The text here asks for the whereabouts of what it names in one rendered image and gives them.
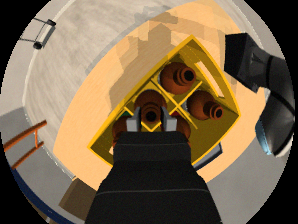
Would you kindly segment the yellow crate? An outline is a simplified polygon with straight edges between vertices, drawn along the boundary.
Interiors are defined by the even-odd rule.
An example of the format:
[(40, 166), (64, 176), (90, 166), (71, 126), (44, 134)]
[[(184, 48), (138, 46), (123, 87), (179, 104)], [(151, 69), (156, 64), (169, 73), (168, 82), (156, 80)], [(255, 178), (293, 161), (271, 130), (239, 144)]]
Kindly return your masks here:
[[(170, 61), (170, 59), (172, 61)], [(206, 74), (199, 67), (197, 63), (200, 61), (210, 72), (225, 98), (218, 95), (217, 91), (215, 90)], [(158, 84), (158, 74), (160, 73), (161, 69), (166, 66), (165, 64), (169, 64), (169, 62), (184, 63), (186, 66), (192, 68), (195, 71), (197, 76), (196, 81), (194, 82), (194, 84), (192, 84), (191, 88), (186, 93), (181, 95), (169, 94)], [(157, 72), (157, 74), (154, 74), (155, 72)], [(179, 45), (177, 45), (172, 51), (170, 51), (163, 59), (161, 59), (133, 87), (133, 89), (124, 97), (124, 99), (109, 115), (109, 117), (102, 124), (102, 126), (99, 128), (97, 133), (88, 144), (87, 148), (111, 167), (114, 165), (113, 155), (109, 152), (112, 147), (112, 141), (114, 139), (112, 136), (112, 126), (126, 110), (131, 115), (133, 115), (134, 101), (136, 97), (145, 89), (157, 90), (165, 97), (167, 102), (167, 111), (169, 112), (169, 114), (172, 114), (176, 110), (180, 114), (181, 112), (183, 113), (185, 117), (182, 114), (181, 116), (184, 119), (186, 119), (186, 117), (188, 118), (186, 119), (186, 121), (189, 123), (191, 128), (191, 134), (188, 140), (191, 143), (192, 165), (194, 165), (207, 153), (209, 153), (228, 134), (228, 132), (233, 128), (233, 126), (241, 117), (241, 112), (236, 98), (220, 67), (210, 55), (210, 53), (206, 50), (206, 48), (191, 34)], [(197, 120), (190, 114), (188, 114), (184, 109), (182, 109), (180, 105), (195, 90), (207, 91), (215, 98), (216, 103), (219, 103), (224, 110), (221, 119), (211, 120), (209, 118), (207, 120)], [(129, 101), (133, 97), (134, 99), (129, 103)], [(113, 118), (116, 114), (117, 118), (115, 121), (113, 121)], [(105, 129), (106, 126), (107, 129)]]

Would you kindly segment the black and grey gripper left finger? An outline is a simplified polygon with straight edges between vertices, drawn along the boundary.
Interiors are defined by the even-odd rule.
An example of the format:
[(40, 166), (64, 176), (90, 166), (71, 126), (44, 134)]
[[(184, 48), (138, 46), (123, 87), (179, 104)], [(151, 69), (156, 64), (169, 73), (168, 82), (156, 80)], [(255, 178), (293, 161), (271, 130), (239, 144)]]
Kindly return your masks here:
[(138, 132), (138, 129), (141, 126), (141, 121), (142, 121), (141, 110), (142, 110), (142, 107), (137, 107), (132, 118), (127, 118), (126, 120), (127, 131)]

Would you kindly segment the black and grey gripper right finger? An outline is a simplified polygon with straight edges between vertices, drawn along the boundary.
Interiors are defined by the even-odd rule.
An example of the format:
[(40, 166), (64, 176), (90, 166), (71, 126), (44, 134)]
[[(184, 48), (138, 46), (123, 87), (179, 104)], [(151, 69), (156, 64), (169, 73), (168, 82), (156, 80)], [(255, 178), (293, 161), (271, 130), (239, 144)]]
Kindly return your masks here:
[(161, 124), (165, 131), (176, 131), (177, 119), (171, 117), (165, 107), (160, 107), (161, 110)]

